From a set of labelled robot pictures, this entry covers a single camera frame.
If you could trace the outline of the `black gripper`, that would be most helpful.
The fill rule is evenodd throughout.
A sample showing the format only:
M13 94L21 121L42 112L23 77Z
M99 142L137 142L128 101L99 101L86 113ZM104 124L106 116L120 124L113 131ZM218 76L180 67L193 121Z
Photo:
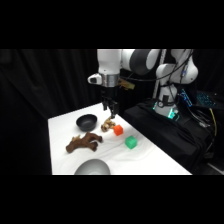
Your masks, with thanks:
M103 103L103 110L107 110L107 103L110 103L110 111L111 111L111 119L115 118L116 115L116 95L117 88L116 87L101 87L101 98Z

